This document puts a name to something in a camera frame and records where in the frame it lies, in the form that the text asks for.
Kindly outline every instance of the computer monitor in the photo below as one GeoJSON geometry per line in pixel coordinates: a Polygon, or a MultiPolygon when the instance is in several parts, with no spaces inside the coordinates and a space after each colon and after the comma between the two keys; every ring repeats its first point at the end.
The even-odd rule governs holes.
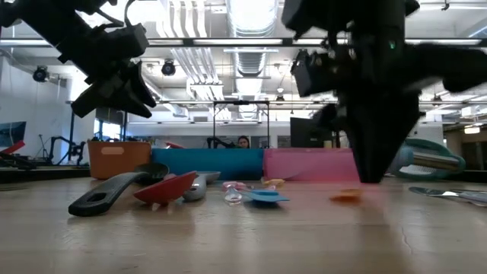
{"type": "Polygon", "coordinates": [[[325,148],[333,143],[331,131],[316,126],[312,119],[291,118],[292,148],[325,148]]]}
{"type": "Polygon", "coordinates": [[[9,148],[24,140],[26,122],[0,123],[0,148],[9,148]]]}

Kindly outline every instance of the robotic arm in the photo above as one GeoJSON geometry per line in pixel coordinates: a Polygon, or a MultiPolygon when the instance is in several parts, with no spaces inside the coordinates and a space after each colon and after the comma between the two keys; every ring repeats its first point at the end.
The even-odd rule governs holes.
{"type": "Polygon", "coordinates": [[[66,159],[66,157],[71,155],[71,156],[78,156],[78,160],[76,161],[76,164],[79,166],[81,165],[81,161],[83,160],[84,145],[86,145],[86,142],[81,142],[79,145],[77,145],[75,142],[70,142],[68,139],[62,136],[53,136],[51,137],[51,149],[49,150],[47,163],[52,165],[60,165],[64,161],[64,159],[66,159]],[[66,152],[66,154],[62,157],[62,159],[57,164],[54,164],[53,163],[54,144],[56,143],[57,140],[67,142],[69,144],[70,149],[68,150],[68,152],[66,152]]]}
{"type": "Polygon", "coordinates": [[[221,145],[224,148],[236,148],[237,147],[233,142],[226,143],[217,137],[208,137],[206,139],[206,142],[208,143],[208,148],[212,148],[212,143],[213,143],[213,148],[217,148],[218,145],[221,145]]]}
{"type": "Polygon", "coordinates": [[[344,130],[364,183],[378,183],[417,123],[422,88],[442,80],[450,92],[487,81],[482,50],[405,43],[406,16],[415,0],[300,0],[285,2],[282,23],[299,39],[312,27],[327,30],[325,53],[299,52],[291,73],[301,97],[332,91],[316,117],[344,130]],[[337,34],[346,32],[347,43],[337,34]]]}
{"type": "MultiPolygon", "coordinates": [[[[128,2],[126,12],[134,1],[128,2]]],[[[76,12],[99,13],[109,18],[100,10],[106,2],[116,5],[117,0],[2,1],[0,25],[10,27],[21,19],[60,51],[60,62],[71,61],[88,76],[85,82],[91,86],[72,104],[79,117],[97,107],[150,117],[145,105],[155,107],[156,103],[142,80],[142,64],[130,61],[148,46],[144,27],[132,26],[126,18],[125,27],[123,22],[115,21],[91,28],[76,12]],[[108,27],[122,28],[107,33],[108,27]]]]}

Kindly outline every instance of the desk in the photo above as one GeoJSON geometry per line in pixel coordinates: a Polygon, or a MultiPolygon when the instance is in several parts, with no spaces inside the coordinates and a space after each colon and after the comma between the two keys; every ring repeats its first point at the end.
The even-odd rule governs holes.
{"type": "Polygon", "coordinates": [[[10,273],[472,273],[487,269],[487,209],[367,185],[360,206],[329,197],[339,184],[288,183],[280,209],[205,201],[151,211],[130,186],[112,209],[71,217],[68,205],[94,183],[78,178],[0,192],[0,267],[10,273]]]}

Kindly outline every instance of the blue bin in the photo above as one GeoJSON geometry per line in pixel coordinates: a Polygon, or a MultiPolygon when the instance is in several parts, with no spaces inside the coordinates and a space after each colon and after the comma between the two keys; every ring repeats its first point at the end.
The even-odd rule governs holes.
{"type": "Polygon", "coordinates": [[[219,180],[260,180],[263,159],[263,149],[152,149],[152,161],[166,164],[173,174],[220,171],[219,180]]]}

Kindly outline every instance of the orange basket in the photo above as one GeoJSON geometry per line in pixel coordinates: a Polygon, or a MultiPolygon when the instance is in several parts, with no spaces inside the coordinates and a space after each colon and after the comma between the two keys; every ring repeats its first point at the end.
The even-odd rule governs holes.
{"type": "Polygon", "coordinates": [[[151,161],[151,144],[147,142],[88,142],[88,151],[91,176],[99,180],[134,171],[151,161]]]}

